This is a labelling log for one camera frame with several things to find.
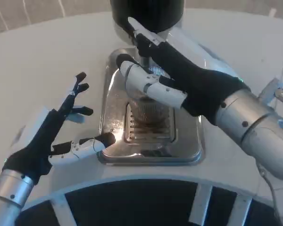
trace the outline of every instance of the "black cylinder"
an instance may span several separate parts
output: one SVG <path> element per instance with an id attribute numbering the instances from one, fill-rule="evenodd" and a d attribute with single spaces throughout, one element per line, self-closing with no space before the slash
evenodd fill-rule
<path id="1" fill-rule="evenodd" d="M 183 15 L 184 0 L 110 0 L 113 19 L 127 33 L 132 28 L 127 18 L 133 17 L 152 32 L 174 26 Z"/>

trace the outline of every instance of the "black glove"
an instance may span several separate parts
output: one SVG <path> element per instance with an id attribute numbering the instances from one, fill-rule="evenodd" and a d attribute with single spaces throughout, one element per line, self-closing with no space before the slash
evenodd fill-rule
<path id="1" fill-rule="evenodd" d="M 35 185 L 38 184 L 40 176 L 49 173 L 52 167 L 48 161 L 51 144 L 65 119 L 71 113 L 84 115 L 92 115 L 93 113 L 93 110 L 87 107 L 73 109 L 76 96 L 89 87 L 87 83 L 79 84 L 85 77 L 85 73 L 76 76 L 77 82 L 74 85 L 73 93 L 66 97 L 58 111 L 53 109 L 49 112 L 31 143 L 22 150 L 13 153 L 6 160 L 2 170 L 9 169 L 22 173 L 24 176 L 31 178 Z"/>
<path id="2" fill-rule="evenodd" d="M 227 97 L 240 89 L 250 90 L 239 78 L 198 67 L 167 42 L 156 46 L 139 34 L 136 43 L 141 56 L 152 57 L 177 88 L 187 92 L 183 107 L 192 116 L 205 116 L 213 125 L 216 112 Z"/>

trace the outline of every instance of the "white countertop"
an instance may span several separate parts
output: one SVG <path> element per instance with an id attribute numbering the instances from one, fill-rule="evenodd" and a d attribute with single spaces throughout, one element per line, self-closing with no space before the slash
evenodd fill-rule
<path id="1" fill-rule="evenodd" d="M 225 59 L 255 94 L 283 75 L 283 20 L 244 13 L 187 9 L 187 30 Z M 90 88 L 77 104 L 94 109 L 83 125 L 66 122 L 55 143 L 98 134 L 104 72 L 109 54 L 126 47 L 111 13 L 68 17 L 0 34 L 0 171 L 15 134 L 40 105 L 54 107 L 72 77 L 87 73 Z M 25 208 L 85 186 L 133 178 L 212 183 L 270 203 L 253 158 L 204 120 L 206 158 L 197 166 L 112 167 L 94 158 L 53 168 L 33 189 Z"/>

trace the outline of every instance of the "stainless steel drip tray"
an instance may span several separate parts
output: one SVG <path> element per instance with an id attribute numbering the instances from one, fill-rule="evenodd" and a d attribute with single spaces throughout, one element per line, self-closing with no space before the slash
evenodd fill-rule
<path id="1" fill-rule="evenodd" d="M 125 79 L 116 57 L 135 58 L 135 49 L 118 49 L 108 60 L 100 132 L 112 132 L 117 141 L 98 154 L 105 164 L 180 165 L 196 164 L 204 158 L 201 118 L 185 110 L 170 109 L 169 117 L 156 127 L 139 124 L 132 116 Z"/>

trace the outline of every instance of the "robotic arm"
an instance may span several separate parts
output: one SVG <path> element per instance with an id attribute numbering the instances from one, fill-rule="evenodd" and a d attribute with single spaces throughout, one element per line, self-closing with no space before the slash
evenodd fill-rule
<path id="1" fill-rule="evenodd" d="M 268 106 L 275 97 L 283 102 L 283 84 L 274 79 L 256 97 L 224 61 L 182 30 L 172 28 L 163 40 L 131 17 L 128 23 L 139 54 L 151 57 L 171 79 L 153 76 L 120 55 L 117 64 L 126 82 L 170 107 L 205 116 L 253 156 L 283 224 L 283 118 Z"/>
<path id="2" fill-rule="evenodd" d="M 96 154 L 115 143 L 112 133 L 80 140 L 77 144 L 67 142 L 51 144 L 66 119 L 74 114 L 92 115 L 87 107 L 75 107 L 76 96 L 87 90 L 87 83 L 80 84 L 85 73 L 76 76 L 58 110 L 42 108 L 20 130 L 11 147 L 14 152 L 7 158 L 0 175 L 0 226 L 10 226 L 21 212 L 33 186 L 52 166 L 68 164 Z"/>

